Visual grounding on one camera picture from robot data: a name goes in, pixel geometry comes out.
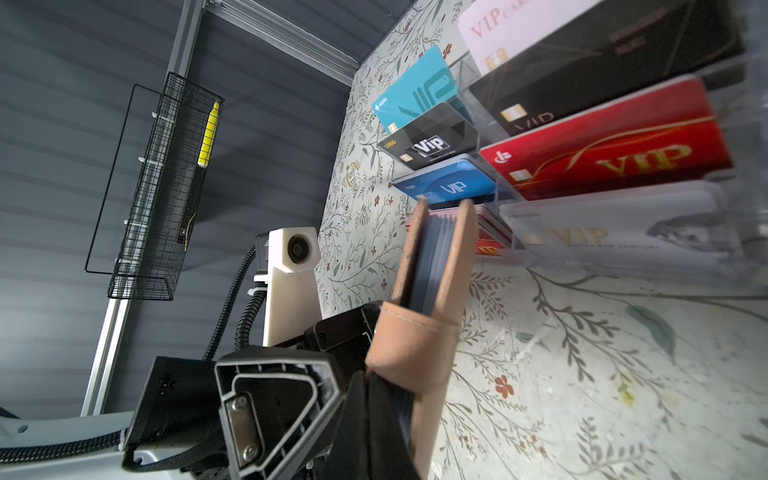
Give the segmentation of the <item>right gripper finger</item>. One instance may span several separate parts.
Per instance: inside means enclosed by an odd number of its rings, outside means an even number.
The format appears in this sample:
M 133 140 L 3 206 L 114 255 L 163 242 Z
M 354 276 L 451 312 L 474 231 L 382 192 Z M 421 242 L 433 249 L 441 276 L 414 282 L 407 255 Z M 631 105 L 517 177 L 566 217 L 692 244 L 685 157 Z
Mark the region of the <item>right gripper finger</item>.
M 321 479 L 417 479 L 403 434 L 402 395 L 381 377 L 356 372 Z

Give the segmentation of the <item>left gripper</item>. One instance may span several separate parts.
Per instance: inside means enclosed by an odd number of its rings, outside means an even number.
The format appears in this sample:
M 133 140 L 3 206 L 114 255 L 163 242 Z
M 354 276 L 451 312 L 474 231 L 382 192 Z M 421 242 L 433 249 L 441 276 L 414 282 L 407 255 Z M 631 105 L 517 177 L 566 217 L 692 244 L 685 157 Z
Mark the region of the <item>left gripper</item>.
M 218 361 L 156 358 L 123 440 L 124 470 L 292 478 L 330 449 L 380 310 L 368 303 Z

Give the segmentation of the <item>pink leather card wallet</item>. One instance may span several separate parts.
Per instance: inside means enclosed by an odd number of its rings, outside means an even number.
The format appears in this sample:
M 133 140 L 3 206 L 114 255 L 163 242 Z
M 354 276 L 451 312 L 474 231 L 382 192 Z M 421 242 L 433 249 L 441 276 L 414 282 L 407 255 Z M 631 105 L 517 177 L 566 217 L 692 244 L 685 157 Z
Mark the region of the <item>pink leather card wallet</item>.
M 381 307 L 365 360 L 371 373 L 412 396 L 405 450 L 420 479 L 429 475 L 477 240 L 472 201 L 447 214 L 418 202 L 392 298 Z

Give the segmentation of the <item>clear acrylic card holder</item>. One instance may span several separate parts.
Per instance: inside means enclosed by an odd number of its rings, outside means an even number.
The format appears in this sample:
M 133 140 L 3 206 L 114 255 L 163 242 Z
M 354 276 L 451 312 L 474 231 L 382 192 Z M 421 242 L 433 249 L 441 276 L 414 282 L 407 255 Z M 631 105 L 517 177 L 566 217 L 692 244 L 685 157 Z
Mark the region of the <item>clear acrylic card holder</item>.
M 767 281 L 763 1 L 476 1 L 372 103 L 397 186 L 528 266 Z

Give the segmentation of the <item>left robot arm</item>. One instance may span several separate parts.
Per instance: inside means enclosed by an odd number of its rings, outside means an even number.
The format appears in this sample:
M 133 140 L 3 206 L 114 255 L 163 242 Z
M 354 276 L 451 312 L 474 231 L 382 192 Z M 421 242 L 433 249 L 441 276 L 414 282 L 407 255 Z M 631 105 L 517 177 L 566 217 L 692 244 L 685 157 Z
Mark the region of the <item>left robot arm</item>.
M 266 302 L 264 292 L 249 300 L 231 353 L 217 353 L 233 308 L 226 302 L 202 357 L 157 357 L 133 412 L 42 422 L 3 413 L 2 474 L 290 479 L 306 473 L 334 441 L 382 305 L 370 302 L 321 321 L 301 308 L 283 321 L 286 339 L 259 346 L 250 332 Z

